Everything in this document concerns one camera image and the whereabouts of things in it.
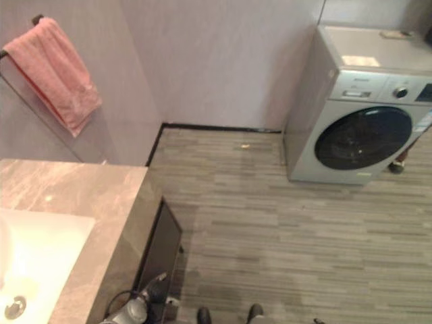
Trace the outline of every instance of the baseboard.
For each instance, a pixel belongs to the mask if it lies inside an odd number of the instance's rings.
[[[280,134],[280,130],[270,130],[268,128],[249,128],[249,127],[227,127],[227,126],[211,126],[211,125],[196,125],[196,124],[177,124],[177,123],[162,123],[157,133],[155,142],[148,156],[146,167],[149,167],[153,156],[156,153],[157,145],[161,139],[163,130],[165,128],[178,128],[183,130],[214,130],[220,132],[252,132],[252,133],[266,133],[266,134]]]

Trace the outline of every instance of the towel bar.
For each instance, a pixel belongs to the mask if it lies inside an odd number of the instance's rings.
[[[39,23],[39,20],[41,18],[43,18],[43,15],[37,15],[36,17],[34,17],[32,19],[33,26],[36,26]],[[4,49],[2,49],[0,51],[0,59],[3,59],[6,55],[7,55],[7,51],[5,51]]]

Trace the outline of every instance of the sink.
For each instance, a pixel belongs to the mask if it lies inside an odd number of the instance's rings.
[[[0,209],[0,324],[48,323],[94,224],[90,217]],[[16,297],[25,300],[24,312],[7,319]]]

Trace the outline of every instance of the pink towel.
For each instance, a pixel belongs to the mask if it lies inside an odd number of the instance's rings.
[[[77,137],[102,100],[57,22],[41,18],[4,49],[50,112]]]

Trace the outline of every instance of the washing machine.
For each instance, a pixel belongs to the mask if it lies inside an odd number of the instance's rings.
[[[432,122],[432,49],[413,33],[318,26],[286,124],[288,178],[366,184]]]

